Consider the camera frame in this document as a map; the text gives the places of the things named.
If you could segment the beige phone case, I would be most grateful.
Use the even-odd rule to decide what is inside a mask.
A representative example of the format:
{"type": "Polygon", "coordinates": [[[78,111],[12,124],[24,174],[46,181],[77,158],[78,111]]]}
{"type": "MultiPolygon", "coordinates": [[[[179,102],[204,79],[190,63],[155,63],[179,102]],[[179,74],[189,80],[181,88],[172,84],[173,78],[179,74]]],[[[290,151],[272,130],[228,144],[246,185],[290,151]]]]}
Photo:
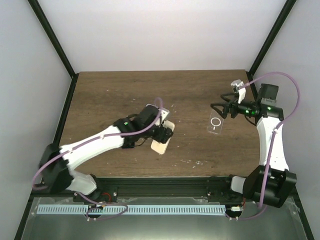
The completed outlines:
{"type": "Polygon", "coordinates": [[[163,140],[161,142],[158,142],[153,139],[150,146],[150,148],[159,155],[163,155],[166,152],[175,129],[175,124],[169,120],[165,120],[161,126],[164,128],[164,137],[162,138],[163,140]]]}

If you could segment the clear phone case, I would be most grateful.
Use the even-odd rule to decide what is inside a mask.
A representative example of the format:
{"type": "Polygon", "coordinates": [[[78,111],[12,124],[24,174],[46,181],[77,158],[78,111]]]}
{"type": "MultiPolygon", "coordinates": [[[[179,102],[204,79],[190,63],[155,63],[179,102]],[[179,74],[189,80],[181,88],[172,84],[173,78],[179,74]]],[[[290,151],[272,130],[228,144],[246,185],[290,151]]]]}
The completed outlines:
{"type": "Polygon", "coordinates": [[[211,134],[219,135],[222,132],[223,124],[224,118],[221,117],[217,111],[212,110],[209,116],[206,130],[211,134]]]}

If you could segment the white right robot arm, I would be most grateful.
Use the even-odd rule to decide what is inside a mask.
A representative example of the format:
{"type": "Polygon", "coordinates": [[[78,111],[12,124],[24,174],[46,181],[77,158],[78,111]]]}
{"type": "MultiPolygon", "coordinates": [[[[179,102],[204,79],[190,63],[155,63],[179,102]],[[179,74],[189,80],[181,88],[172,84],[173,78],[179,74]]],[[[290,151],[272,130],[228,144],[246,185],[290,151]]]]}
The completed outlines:
{"type": "Polygon", "coordinates": [[[260,204],[280,208],[297,183],[290,172],[283,146],[283,109],[276,106],[278,86],[261,84],[257,99],[246,100],[246,89],[241,80],[231,83],[232,92],[221,94],[222,102],[211,108],[222,118],[243,115],[255,118],[259,136],[259,164],[247,177],[232,176],[230,184],[222,188],[223,198],[229,202],[243,195],[260,204]]]}

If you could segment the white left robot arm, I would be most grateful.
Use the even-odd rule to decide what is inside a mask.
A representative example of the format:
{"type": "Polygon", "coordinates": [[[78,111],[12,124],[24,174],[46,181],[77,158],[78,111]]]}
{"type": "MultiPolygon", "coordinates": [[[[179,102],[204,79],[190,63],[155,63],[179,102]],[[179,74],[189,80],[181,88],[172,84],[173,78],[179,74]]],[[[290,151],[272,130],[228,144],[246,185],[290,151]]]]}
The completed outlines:
{"type": "Polygon", "coordinates": [[[42,155],[39,170],[44,188],[52,194],[64,190],[84,194],[91,202],[102,196],[92,174],[76,171],[86,161],[113,149],[133,149],[140,139],[152,139],[151,149],[165,153],[174,134],[174,123],[167,118],[170,112],[147,104],[140,113],[120,118],[103,131],[81,141],[58,146],[49,144],[42,155]]]}

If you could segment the grey metal front plate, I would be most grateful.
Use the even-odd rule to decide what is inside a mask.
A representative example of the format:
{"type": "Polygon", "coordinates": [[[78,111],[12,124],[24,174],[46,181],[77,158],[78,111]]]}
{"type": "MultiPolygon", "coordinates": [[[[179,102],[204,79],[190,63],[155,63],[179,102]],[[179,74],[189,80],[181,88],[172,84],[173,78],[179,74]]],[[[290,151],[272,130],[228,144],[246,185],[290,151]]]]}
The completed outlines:
{"type": "MultiPolygon", "coordinates": [[[[237,219],[224,215],[37,214],[38,205],[85,205],[71,199],[39,198],[32,203],[23,240],[305,240],[292,199],[259,213],[247,202],[237,219]]],[[[132,198],[128,205],[217,205],[192,198],[132,198]]]]}

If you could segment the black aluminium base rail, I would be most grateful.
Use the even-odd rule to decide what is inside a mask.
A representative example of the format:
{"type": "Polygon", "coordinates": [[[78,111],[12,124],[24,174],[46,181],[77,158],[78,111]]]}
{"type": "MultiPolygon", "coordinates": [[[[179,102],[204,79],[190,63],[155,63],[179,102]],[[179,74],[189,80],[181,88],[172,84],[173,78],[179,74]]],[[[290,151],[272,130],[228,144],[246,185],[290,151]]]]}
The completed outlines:
{"type": "Polygon", "coordinates": [[[79,190],[50,190],[36,184],[32,194],[38,197],[73,197],[77,202],[115,203],[129,198],[204,198],[209,202],[239,204],[244,200],[259,202],[263,176],[250,177],[239,193],[231,189],[232,177],[96,177],[97,189],[80,196],[79,190]]]}

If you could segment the black right frame post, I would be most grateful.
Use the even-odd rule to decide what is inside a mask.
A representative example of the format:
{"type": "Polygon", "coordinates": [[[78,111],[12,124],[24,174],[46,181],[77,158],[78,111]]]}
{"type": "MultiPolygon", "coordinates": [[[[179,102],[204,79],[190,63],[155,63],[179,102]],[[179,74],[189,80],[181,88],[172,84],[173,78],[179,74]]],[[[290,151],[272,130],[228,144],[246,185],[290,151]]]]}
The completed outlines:
{"type": "Polygon", "coordinates": [[[254,76],[297,0],[286,0],[248,73],[254,76]]]}

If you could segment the black frame post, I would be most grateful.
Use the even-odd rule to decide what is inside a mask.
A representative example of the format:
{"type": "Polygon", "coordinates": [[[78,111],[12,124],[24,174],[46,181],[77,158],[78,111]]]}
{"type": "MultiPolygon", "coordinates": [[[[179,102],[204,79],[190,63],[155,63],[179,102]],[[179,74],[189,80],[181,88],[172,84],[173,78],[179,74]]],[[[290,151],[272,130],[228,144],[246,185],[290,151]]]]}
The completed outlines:
{"type": "Polygon", "coordinates": [[[248,73],[254,76],[297,0],[286,0],[248,73]]]}
{"type": "Polygon", "coordinates": [[[68,75],[73,79],[76,75],[65,51],[63,50],[60,41],[58,40],[45,12],[43,11],[38,0],[27,0],[30,7],[32,8],[34,14],[36,15],[39,23],[41,24],[43,30],[45,31],[47,37],[49,38],[53,48],[55,49],[58,57],[60,58],[63,66],[65,67],[68,75]]]}

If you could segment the black right table edge rail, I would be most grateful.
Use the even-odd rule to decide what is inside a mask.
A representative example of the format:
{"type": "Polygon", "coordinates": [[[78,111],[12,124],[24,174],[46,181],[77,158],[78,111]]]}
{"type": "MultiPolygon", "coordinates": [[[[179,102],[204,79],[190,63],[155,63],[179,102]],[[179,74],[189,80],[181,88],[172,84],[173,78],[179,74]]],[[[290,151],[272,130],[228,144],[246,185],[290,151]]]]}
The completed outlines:
{"type": "Polygon", "coordinates": [[[246,198],[259,206],[280,208],[290,193],[297,193],[297,176],[289,171],[283,146],[283,126],[295,112],[284,117],[276,107],[276,85],[263,83],[256,95],[256,128],[259,134],[260,157],[258,167],[246,178],[242,190],[246,198]]]}

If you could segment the black table edge rail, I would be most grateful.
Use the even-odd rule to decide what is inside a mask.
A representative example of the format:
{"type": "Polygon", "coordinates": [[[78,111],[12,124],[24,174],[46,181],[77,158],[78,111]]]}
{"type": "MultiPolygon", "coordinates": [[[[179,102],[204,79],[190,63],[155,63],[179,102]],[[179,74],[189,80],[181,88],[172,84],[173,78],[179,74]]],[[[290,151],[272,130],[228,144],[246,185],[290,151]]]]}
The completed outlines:
{"type": "MultiPolygon", "coordinates": [[[[59,144],[60,143],[60,140],[61,140],[61,137],[62,137],[62,133],[63,133],[64,127],[65,127],[66,119],[67,119],[67,116],[68,116],[68,112],[69,112],[69,109],[70,109],[71,101],[72,101],[72,98],[73,98],[73,94],[74,94],[74,91],[75,91],[75,88],[76,88],[76,84],[77,84],[77,81],[78,81],[78,77],[79,77],[79,73],[76,73],[71,79],[71,83],[70,83],[70,86],[69,86],[69,89],[68,89],[68,92],[67,92],[66,100],[65,100],[65,103],[63,105],[62,113],[61,113],[61,116],[60,116],[60,119],[59,119],[59,122],[58,122],[58,126],[57,126],[57,129],[56,129],[55,135],[54,135],[54,139],[53,139],[53,143],[54,144],[59,144]]],[[[31,207],[32,207],[32,203],[33,203],[34,198],[40,198],[40,197],[43,197],[43,196],[45,196],[45,197],[52,197],[52,196],[53,197],[67,197],[67,195],[68,194],[66,192],[59,193],[58,195],[52,195],[50,193],[47,193],[46,190],[45,191],[32,190],[31,193],[30,193],[29,199],[27,201],[24,213],[22,215],[20,224],[18,226],[18,230],[17,230],[17,232],[15,234],[14,240],[21,240],[22,237],[23,237],[23,232],[26,229],[27,219],[28,219],[29,213],[31,212],[31,207]]]]}
{"type": "Polygon", "coordinates": [[[283,126],[295,112],[284,117],[276,107],[276,85],[263,83],[256,95],[256,128],[259,134],[260,157],[258,167],[246,178],[242,190],[246,198],[259,206],[280,208],[290,193],[297,193],[297,176],[289,171],[283,146],[283,126]]]}

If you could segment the black left frame post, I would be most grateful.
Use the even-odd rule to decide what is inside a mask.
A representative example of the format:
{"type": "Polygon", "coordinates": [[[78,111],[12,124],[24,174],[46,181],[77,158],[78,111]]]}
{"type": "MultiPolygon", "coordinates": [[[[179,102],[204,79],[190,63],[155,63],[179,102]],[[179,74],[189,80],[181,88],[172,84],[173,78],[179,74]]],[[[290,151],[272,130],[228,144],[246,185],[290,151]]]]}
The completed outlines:
{"type": "Polygon", "coordinates": [[[45,12],[43,11],[38,0],[27,0],[30,7],[32,8],[34,14],[36,15],[39,23],[41,24],[43,30],[45,31],[47,37],[49,38],[53,48],[55,49],[58,57],[60,58],[63,66],[65,67],[68,75],[73,79],[76,75],[65,51],[63,50],[60,41],[58,40],[45,12]]]}

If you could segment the black left table edge rail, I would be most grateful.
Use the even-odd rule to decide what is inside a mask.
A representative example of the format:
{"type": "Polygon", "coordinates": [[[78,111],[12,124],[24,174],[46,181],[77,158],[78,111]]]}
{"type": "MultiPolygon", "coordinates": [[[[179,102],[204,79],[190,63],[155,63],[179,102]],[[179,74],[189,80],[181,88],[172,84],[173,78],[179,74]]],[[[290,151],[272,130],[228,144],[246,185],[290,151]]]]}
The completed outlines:
{"type": "MultiPolygon", "coordinates": [[[[62,113],[61,113],[61,116],[60,116],[60,119],[59,119],[59,122],[58,122],[58,126],[57,126],[57,129],[56,129],[55,135],[54,135],[54,139],[53,139],[53,143],[54,144],[59,144],[60,143],[60,140],[61,140],[61,137],[62,137],[62,133],[63,133],[64,127],[65,127],[66,119],[67,119],[67,116],[68,116],[68,112],[69,112],[69,109],[70,109],[71,101],[72,101],[72,98],[73,98],[73,94],[74,94],[74,91],[75,91],[75,88],[76,88],[76,84],[77,84],[77,81],[78,81],[78,77],[79,77],[79,73],[76,73],[71,79],[71,83],[70,83],[70,86],[69,86],[69,89],[68,89],[68,92],[67,92],[66,100],[65,100],[65,103],[63,105],[62,113]]],[[[17,232],[15,234],[14,240],[21,240],[22,237],[23,237],[23,232],[26,229],[27,219],[28,219],[29,213],[31,212],[31,207],[32,207],[32,203],[33,203],[34,198],[40,198],[40,197],[43,197],[43,196],[45,196],[45,197],[52,197],[52,196],[53,197],[67,197],[67,195],[68,194],[66,192],[59,193],[58,195],[52,195],[50,193],[47,193],[46,190],[45,191],[32,190],[31,193],[30,193],[29,199],[27,201],[24,213],[22,215],[20,224],[18,226],[18,230],[17,230],[17,232]]]]}

